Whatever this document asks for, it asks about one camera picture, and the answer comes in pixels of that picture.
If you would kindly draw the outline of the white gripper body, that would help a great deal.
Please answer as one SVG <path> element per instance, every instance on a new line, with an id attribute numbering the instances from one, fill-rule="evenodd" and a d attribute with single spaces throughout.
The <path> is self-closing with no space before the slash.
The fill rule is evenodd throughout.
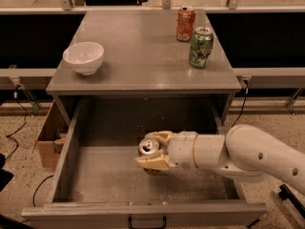
<path id="1" fill-rule="evenodd" d="M 195 167 L 193 147 L 197 136 L 196 132 L 180 132 L 171 138 L 167 152 L 173 167 Z"/>

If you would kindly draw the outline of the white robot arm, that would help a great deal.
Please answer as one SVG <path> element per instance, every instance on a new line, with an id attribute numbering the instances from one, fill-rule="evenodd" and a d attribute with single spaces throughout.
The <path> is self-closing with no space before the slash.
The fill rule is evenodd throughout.
<path id="1" fill-rule="evenodd" d="M 145 170 L 186 166 L 242 182 L 270 175 L 305 195 L 305 154 L 252 125 L 235 125 L 225 135 L 152 132 L 140 141 L 138 152 L 135 162 Z"/>

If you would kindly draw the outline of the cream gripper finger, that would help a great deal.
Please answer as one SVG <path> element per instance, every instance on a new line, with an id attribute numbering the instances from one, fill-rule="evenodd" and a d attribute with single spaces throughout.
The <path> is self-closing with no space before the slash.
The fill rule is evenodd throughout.
<path id="1" fill-rule="evenodd" d="M 155 138 L 163 147 L 168 147 L 173 137 L 175 137 L 175 133 L 171 131 L 159 131 L 146 134 L 146 138 Z"/>
<path id="2" fill-rule="evenodd" d="M 169 170 L 173 167 L 170 158 L 164 154 L 152 154 L 149 156 L 139 156 L 135 159 L 136 163 L 144 168 L 151 170 Z"/>

